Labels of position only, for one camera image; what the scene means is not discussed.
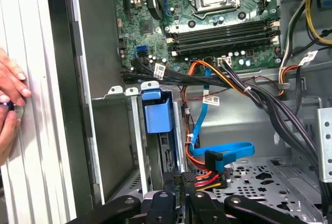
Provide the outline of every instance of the red cable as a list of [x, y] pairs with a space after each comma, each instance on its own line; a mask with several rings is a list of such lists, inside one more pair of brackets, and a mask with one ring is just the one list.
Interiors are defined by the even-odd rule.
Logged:
[[213, 183], [214, 181], [216, 181], [218, 177], [219, 177], [219, 175], [215, 175], [212, 179], [210, 179], [208, 181], [201, 181], [199, 183], [195, 183], [195, 186], [199, 187], [199, 186], [208, 185], [208, 184]]

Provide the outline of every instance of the motherboard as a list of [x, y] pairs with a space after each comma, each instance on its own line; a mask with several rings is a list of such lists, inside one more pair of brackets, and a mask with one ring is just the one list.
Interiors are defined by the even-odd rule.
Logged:
[[122, 68], [140, 59], [186, 73], [200, 59], [234, 70], [281, 62], [277, 0], [115, 0]]

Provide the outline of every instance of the green circuit board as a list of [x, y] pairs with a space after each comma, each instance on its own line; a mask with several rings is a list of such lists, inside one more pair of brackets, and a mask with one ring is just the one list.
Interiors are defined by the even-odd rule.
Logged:
[[[192, 14], [192, 5], [190, 0], [167, 0], [167, 9], [173, 9], [172, 12], [164, 15], [164, 19], [157, 21], [153, 19], [146, 7], [145, 0], [142, 0], [142, 6], [131, 5], [131, 17], [124, 11], [123, 0], [115, 0], [116, 14], [118, 20], [119, 38], [123, 41], [121, 45], [126, 48], [121, 51], [121, 63], [123, 69], [130, 69], [131, 60], [136, 56], [136, 46], [147, 45], [148, 55], [145, 59], [146, 65], [154, 69], [155, 63], [164, 64], [166, 67], [186, 73], [190, 67], [190, 61], [203, 59], [211, 56], [217, 57], [229, 56], [229, 52], [211, 52], [204, 54], [195, 54], [188, 57], [173, 57], [168, 51], [166, 34], [172, 32], [194, 32], [197, 30], [213, 29], [221, 26], [228, 26], [247, 22], [256, 22], [260, 20], [277, 20], [279, 11], [277, 0], [269, 0], [263, 12], [259, 12], [260, 0], [240, 0], [241, 6], [227, 13], [213, 13], [199, 19]], [[223, 17], [222, 22], [216, 19]], [[194, 21], [195, 27], [190, 27], [189, 22]], [[231, 50], [231, 66], [234, 70], [278, 67], [280, 59], [275, 50], [279, 46], [279, 39], [268, 45], [256, 46], [253, 48]]]

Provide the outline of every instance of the white panel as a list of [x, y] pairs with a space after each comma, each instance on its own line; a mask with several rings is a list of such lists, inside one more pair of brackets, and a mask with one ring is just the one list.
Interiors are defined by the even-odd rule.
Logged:
[[0, 0], [0, 46], [27, 75], [19, 138], [2, 167], [9, 223], [76, 217], [47, 0]]

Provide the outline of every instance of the yellow cable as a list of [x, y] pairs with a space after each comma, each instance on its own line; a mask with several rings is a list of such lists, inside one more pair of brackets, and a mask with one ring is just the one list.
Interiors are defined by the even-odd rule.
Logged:
[[206, 190], [206, 189], [211, 189], [211, 188], [219, 187], [219, 186], [221, 186], [221, 185], [222, 185], [221, 183], [212, 184], [212, 185], [206, 186], [206, 187], [204, 187], [204, 188], [200, 188], [200, 189], [198, 189], [197, 191], [203, 191], [203, 190]]
[[309, 29], [311, 30], [314, 37], [316, 37], [318, 40], [320, 40], [321, 42], [323, 42], [325, 44], [332, 45], [332, 40], [322, 38], [315, 30], [315, 27], [312, 22], [311, 8], [312, 8], [312, 0], [306, 0], [306, 18], [307, 18], [307, 23], [308, 23]]

